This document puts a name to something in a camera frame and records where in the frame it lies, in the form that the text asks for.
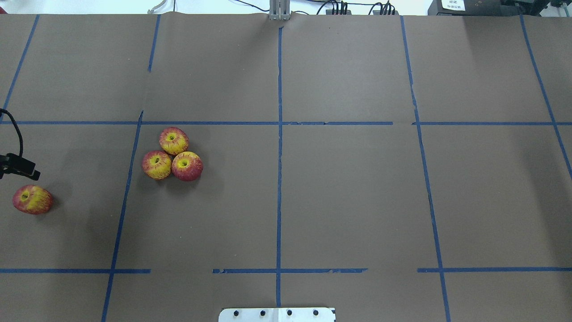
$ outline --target black clip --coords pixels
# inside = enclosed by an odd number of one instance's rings
[[[0,155],[0,179],[5,174],[17,174],[34,181],[39,179],[39,171],[34,170],[35,163],[13,153]]]

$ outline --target metal bracket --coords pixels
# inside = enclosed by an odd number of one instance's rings
[[[290,20],[290,0],[270,0],[270,20]]]
[[[224,309],[219,322],[335,322],[334,308]]]

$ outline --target white label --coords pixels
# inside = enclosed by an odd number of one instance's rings
[[[441,0],[443,9],[464,11],[464,0]]]

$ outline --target white wall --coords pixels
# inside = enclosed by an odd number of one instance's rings
[[[268,9],[269,0],[244,0],[263,9]],[[8,13],[22,14],[146,14],[147,10],[158,5],[161,0],[0,0]],[[173,10],[174,0],[156,13]],[[352,3],[375,3],[375,0],[352,1]],[[431,0],[392,0],[391,3],[402,15],[427,15]],[[302,10],[316,14],[319,3],[306,0],[291,0],[291,10]],[[349,5],[352,14],[367,14],[371,6]],[[260,12],[233,0],[177,0],[176,11],[195,14],[248,14]],[[542,12],[545,17],[564,17],[564,11],[550,7]]]

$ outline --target apple cluster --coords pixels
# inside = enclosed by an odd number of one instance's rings
[[[189,137],[181,129],[168,127],[159,135],[163,149],[145,154],[141,167],[145,174],[155,180],[163,180],[171,173],[180,180],[193,181],[202,173],[201,158],[190,151]]]

